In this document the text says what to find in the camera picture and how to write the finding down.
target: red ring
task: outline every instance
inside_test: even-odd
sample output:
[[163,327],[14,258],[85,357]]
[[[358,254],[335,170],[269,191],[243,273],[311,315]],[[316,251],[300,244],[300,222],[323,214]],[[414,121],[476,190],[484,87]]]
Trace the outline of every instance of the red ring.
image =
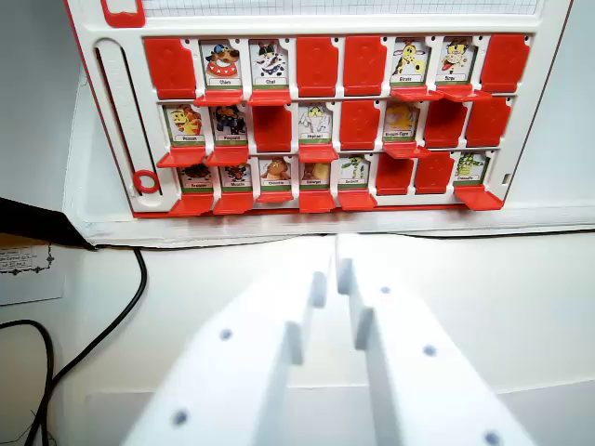
[[[149,177],[152,179],[154,181],[153,186],[150,188],[144,187],[140,181],[140,177]],[[155,193],[159,190],[159,178],[157,177],[157,174],[151,170],[139,170],[138,172],[135,172],[134,176],[132,177],[132,182],[134,183],[134,187],[137,188],[139,192]]]

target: grid paper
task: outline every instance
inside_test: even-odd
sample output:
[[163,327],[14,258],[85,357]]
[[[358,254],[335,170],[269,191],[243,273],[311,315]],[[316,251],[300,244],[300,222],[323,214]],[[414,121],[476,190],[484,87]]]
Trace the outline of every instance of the grid paper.
[[148,17],[535,14],[540,0],[144,0]]

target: black cable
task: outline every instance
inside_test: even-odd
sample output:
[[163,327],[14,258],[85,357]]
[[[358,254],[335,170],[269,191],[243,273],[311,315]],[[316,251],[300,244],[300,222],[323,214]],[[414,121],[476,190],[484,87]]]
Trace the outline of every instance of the black cable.
[[[44,395],[45,395],[51,389],[52,376],[54,375],[54,344],[52,343],[52,338],[49,335],[49,332],[47,331],[46,327],[44,327],[38,321],[31,321],[29,319],[0,323],[0,330],[2,330],[3,328],[16,327],[19,325],[31,325],[32,327],[37,329],[37,331],[41,335],[42,339],[44,340],[44,345],[46,346],[46,384],[44,385]],[[39,403],[39,407],[37,408],[37,413],[40,413],[42,411],[42,404],[43,404],[43,398]],[[42,428],[42,435],[44,436],[44,438],[47,438],[47,424],[43,424],[41,428]],[[14,441],[7,441],[5,443],[0,443],[0,444],[9,444],[9,443],[16,442],[23,435],[25,435],[25,432],[23,432],[20,435],[20,437]]]
[[74,367],[76,367],[79,362],[81,362],[88,354],[95,348],[103,339],[105,339],[119,324],[122,322],[128,313],[132,311],[142,296],[146,286],[147,286],[147,266],[145,265],[145,261],[142,258],[142,254],[140,253],[139,248],[134,248],[134,254],[139,262],[140,267],[140,284],[139,289],[132,297],[132,300],[128,303],[126,308],[122,310],[122,312],[118,315],[117,318],[113,320],[108,327],[103,330],[95,339],[91,341],[91,343],[86,346],[83,351],[81,351],[76,358],[66,364],[62,370],[60,370],[56,376],[52,379],[51,376],[54,371],[54,348],[49,337],[49,333],[47,332],[46,327],[44,327],[41,323],[37,321],[11,321],[0,324],[1,328],[7,328],[14,325],[32,325],[39,330],[39,333],[42,334],[44,338],[44,342],[46,343],[46,352],[47,352],[47,374],[46,374],[46,388],[44,391],[44,396],[39,403],[39,409],[35,414],[35,418],[33,419],[33,423],[31,424],[31,428],[29,429],[29,434],[27,435],[27,439],[25,440],[25,446],[33,446],[33,442],[35,440],[35,435],[37,434],[37,429],[41,427],[42,429],[42,442],[44,446],[49,446],[48,441],[48,433],[47,433],[47,407],[49,405],[49,401],[52,398],[52,394],[56,387],[60,383],[60,381],[70,372]]

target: cartoon character card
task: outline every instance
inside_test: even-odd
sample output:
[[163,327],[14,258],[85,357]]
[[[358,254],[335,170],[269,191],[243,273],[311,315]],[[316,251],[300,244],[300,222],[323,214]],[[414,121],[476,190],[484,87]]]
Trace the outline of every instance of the cartoon character card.
[[226,165],[219,168],[221,190],[224,192],[249,192],[252,190],[250,164]]
[[299,188],[302,190],[329,189],[331,164],[300,163]]
[[397,38],[392,52],[390,86],[424,85],[430,48],[423,39]]
[[216,146],[247,144],[245,113],[237,105],[211,107],[210,113]]
[[178,169],[179,183],[184,193],[212,192],[213,179],[210,169],[204,164],[195,164]]
[[287,51],[279,41],[250,40],[248,44],[254,88],[287,88]]
[[362,155],[342,156],[338,159],[340,174],[339,189],[363,189],[368,187],[370,162]]
[[240,52],[227,40],[201,41],[205,86],[213,89],[242,88]]
[[447,37],[444,39],[436,84],[468,84],[477,47],[470,37]]
[[413,141],[419,109],[406,102],[389,102],[382,130],[383,141]]
[[205,145],[201,115],[189,104],[165,105],[164,117],[172,146]]
[[333,135],[333,114],[324,102],[299,103],[299,142],[321,144],[331,142]]
[[291,168],[283,157],[258,159],[260,188],[263,191],[291,190]]
[[482,184],[490,159],[484,153],[463,151],[456,165],[456,185]]

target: cartoon animal illustration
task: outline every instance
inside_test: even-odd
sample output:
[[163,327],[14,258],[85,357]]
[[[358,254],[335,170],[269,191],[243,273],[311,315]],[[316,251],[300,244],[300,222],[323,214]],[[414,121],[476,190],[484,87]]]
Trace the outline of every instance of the cartoon animal illustration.
[[229,127],[232,135],[245,133],[244,114],[235,105],[220,105],[216,107],[215,120],[217,121],[217,130],[219,132],[222,132],[225,127]]
[[206,72],[215,77],[237,77],[238,67],[235,62],[240,58],[240,52],[237,49],[229,49],[224,45],[215,45],[208,60]]
[[201,117],[188,105],[179,105],[171,112],[171,119],[180,133],[200,135],[203,122]]
[[350,156],[350,161],[348,163],[341,165],[342,169],[347,169],[348,167],[353,166],[353,179],[357,178],[358,167],[360,167],[360,178],[364,178],[364,158],[362,156]]
[[399,56],[401,58],[397,62],[397,66],[394,69],[393,76],[395,74],[403,74],[403,70],[409,64],[416,72],[424,72],[426,70],[426,61],[423,59],[418,59],[417,55],[426,54],[425,51],[417,49],[416,46],[411,41],[405,42],[405,47],[403,49],[397,49],[392,55]]
[[284,55],[280,54],[274,42],[268,44],[258,42],[258,56],[253,61],[254,68],[257,69],[256,76],[282,76],[285,71]]
[[211,179],[211,171],[204,164],[194,164],[190,167],[185,167],[183,173],[190,178],[203,178],[206,181]]
[[484,165],[482,161],[475,161],[473,159],[473,153],[461,154],[458,164],[456,165],[456,175],[465,177],[471,175],[471,170],[475,166]]
[[267,165],[267,171],[260,177],[268,179],[269,181],[291,179],[287,170],[289,170],[289,166],[283,158],[273,158],[271,163]]
[[451,74],[455,70],[462,70],[465,64],[469,60],[465,57],[465,52],[469,48],[469,42],[467,40],[453,40],[446,46],[446,56],[442,61],[443,72],[450,72]]
[[327,131],[330,127],[331,117],[324,113],[322,107],[313,105],[299,117],[299,123],[304,125],[312,133]]
[[245,164],[228,165],[225,167],[225,172],[227,172],[227,176],[229,178],[231,178],[231,181],[241,181],[241,182],[245,181],[245,178],[244,178],[244,175],[246,174]]
[[386,125],[392,130],[411,130],[416,123],[414,111],[407,104],[396,103],[387,107]]
[[302,175],[302,181],[307,179],[320,179],[326,180],[330,173],[330,164],[324,163],[305,163],[304,174]]

